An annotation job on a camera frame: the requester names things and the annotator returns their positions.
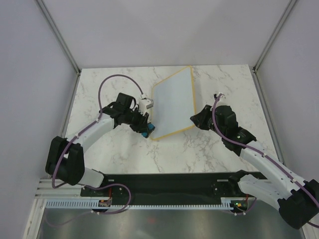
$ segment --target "gray floor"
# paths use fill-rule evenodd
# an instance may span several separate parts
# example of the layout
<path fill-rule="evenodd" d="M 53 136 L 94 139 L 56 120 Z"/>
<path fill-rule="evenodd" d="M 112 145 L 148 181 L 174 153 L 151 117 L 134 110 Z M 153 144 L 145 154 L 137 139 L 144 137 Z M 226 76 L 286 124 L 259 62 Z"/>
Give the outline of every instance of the gray floor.
<path fill-rule="evenodd" d="M 48 221 L 62 223 L 84 210 L 46 209 Z M 43 239 L 302 239 L 278 212 L 258 202 L 246 216 L 219 211 L 128 210 L 117 215 L 85 215 L 55 229 L 42 223 Z"/>

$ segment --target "gray panel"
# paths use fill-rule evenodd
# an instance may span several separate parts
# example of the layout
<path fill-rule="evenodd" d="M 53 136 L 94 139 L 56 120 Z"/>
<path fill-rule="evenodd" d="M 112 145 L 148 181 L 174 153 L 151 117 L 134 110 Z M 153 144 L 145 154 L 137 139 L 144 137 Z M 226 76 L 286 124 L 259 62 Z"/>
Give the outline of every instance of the gray panel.
<path fill-rule="evenodd" d="M 274 119 L 285 163 L 319 181 L 319 1 L 300 0 L 258 76 Z"/>
<path fill-rule="evenodd" d="M 48 221 L 55 224 L 81 212 L 83 210 L 45 210 Z M 129 210 L 111 216 L 89 214 L 59 229 L 42 223 L 41 229 L 44 239 L 303 238 L 275 209 L 262 202 L 241 217 L 217 211 Z"/>
<path fill-rule="evenodd" d="M 0 232 L 18 239 L 76 74 L 34 1 L 2 1 L 0 29 Z"/>
<path fill-rule="evenodd" d="M 289 0 L 44 0 L 81 68 L 254 65 Z"/>

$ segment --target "gray wall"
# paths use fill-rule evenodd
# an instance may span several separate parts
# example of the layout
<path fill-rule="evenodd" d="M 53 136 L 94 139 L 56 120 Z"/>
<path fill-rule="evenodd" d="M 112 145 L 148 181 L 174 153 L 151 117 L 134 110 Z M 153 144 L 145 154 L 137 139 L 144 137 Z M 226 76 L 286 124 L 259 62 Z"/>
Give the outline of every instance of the gray wall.
<path fill-rule="evenodd" d="M 0 234 L 22 237 L 76 74 L 33 0 L 0 7 Z"/>
<path fill-rule="evenodd" d="M 44 0 L 81 68 L 249 64 L 289 0 Z"/>
<path fill-rule="evenodd" d="M 286 163 L 319 181 L 319 1 L 300 0 L 259 70 Z"/>

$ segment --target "marble tabletop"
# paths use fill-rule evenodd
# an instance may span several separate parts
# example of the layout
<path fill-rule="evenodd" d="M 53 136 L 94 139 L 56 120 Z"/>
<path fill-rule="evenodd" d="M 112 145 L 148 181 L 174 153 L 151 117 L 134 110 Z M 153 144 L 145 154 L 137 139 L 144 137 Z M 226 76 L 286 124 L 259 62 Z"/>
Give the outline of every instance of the marble tabletop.
<path fill-rule="evenodd" d="M 77 88 L 67 135 L 78 132 L 96 118 L 98 89 L 113 74 L 135 79 L 149 97 L 159 81 L 183 66 L 83 69 Z M 248 65 L 193 66 L 196 110 L 213 105 L 214 93 L 223 92 L 243 128 L 253 133 L 268 151 L 276 155 L 264 113 Z M 115 101 L 119 92 L 140 96 L 129 80 L 117 77 L 107 81 L 101 93 L 102 105 Z M 85 153 L 85 165 L 106 174 L 194 173 L 257 171 L 223 145 L 212 131 L 194 127 L 152 141 L 120 125 L 101 137 Z"/>

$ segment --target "marble table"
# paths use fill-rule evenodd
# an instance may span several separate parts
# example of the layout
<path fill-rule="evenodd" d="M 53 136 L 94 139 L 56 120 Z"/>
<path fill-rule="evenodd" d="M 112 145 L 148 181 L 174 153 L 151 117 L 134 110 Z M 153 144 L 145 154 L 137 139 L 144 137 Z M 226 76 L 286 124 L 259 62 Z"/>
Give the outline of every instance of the marble table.
<path fill-rule="evenodd" d="M 155 83 L 182 68 L 83 69 L 67 135 L 78 132 L 95 119 L 99 110 L 98 89 L 109 75 L 132 77 L 151 96 L 151 88 Z M 197 112 L 206 104 L 213 105 L 214 93 L 223 92 L 237 115 L 239 125 L 253 133 L 270 153 L 276 155 L 248 65 L 193 66 L 193 75 Z M 132 82 L 117 77 L 104 84 L 102 105 L 115 101 L 119 92 L 136 98 L 140 96 Z M 256 171 L 251 164 L 226 149 L 217 134 L 196 127 L 152 141 L 133 132 L 128 125 L 120 125 L 88 149 L 85 165 L 106 174 Z"/>

